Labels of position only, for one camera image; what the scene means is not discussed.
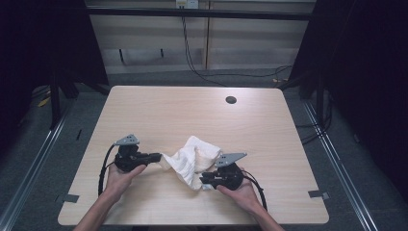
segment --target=wooden table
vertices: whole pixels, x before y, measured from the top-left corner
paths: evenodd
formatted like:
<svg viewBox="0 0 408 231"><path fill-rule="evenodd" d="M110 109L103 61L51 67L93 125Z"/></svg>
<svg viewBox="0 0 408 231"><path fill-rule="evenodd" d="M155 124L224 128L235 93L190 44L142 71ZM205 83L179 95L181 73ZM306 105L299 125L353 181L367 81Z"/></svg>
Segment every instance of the wooden table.
<svg viewBox="0 0 408 231"><path fill-rule="evenodd" d="M226 102L227 96L237 99ZM66 202L62 225L75 225L97 198L106 152L128 134L141 152L173 155L190 136L224 153L246 152L237 164L265 190L269 212L279 223L326 223L328 214L280 90L201 87L114 87L99 117ZM115 157L117 148L111 153ZM106 224L253 224L254 219L218 191L191 190L173 169L151 164L109 212Z"/></svg>

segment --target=white cloth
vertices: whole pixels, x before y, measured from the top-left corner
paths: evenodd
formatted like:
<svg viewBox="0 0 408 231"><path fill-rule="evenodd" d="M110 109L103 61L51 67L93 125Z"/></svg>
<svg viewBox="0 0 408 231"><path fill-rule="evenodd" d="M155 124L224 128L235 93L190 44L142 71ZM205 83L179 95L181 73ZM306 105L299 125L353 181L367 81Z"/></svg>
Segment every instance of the white cloth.
<svg viewBox="0 0 408 231"><path fill-rule="evenodd" d="M198 191L202 186L200 173L210 168L220 154L219 147L191 136L173 156L163 154L159 165L164 170L173 168L181 181Z"/></svg>

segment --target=finger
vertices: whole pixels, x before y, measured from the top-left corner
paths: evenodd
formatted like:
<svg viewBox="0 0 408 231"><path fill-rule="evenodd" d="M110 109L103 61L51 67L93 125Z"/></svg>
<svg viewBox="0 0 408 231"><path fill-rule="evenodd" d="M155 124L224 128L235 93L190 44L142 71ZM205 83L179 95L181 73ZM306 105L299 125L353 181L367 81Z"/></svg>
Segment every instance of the finger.
<svg viewBox="0 0 408 231"><path fill-rule="evenodd" d="M222 192L223 194L231 196L231 191L225 186L217 185L217 190Z"/></svg>
<svg viewBox="0 0 408 231"><path fill-rule="evenodd" d="M135 176L141 174L146 168L147 168L147 166L145 166L145 165L141 165L141 166L135 167L135 169L133 169L133 170L130 172L130 174L132 175L132 177L135 177Z"/></svg>

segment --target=black curtain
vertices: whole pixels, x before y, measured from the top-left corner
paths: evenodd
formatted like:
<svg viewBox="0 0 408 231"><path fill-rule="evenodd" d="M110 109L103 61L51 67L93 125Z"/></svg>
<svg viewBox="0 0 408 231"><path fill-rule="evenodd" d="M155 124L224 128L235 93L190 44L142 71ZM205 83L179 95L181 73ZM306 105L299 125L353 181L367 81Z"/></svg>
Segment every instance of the black curtain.
<svg viewBox="0 0 408 231"><path fill-rule="evenodd" d="M82 0L0 3L1 147L51 73L62 83L109 84L89 16L52 10L84 7Z"/></svg>

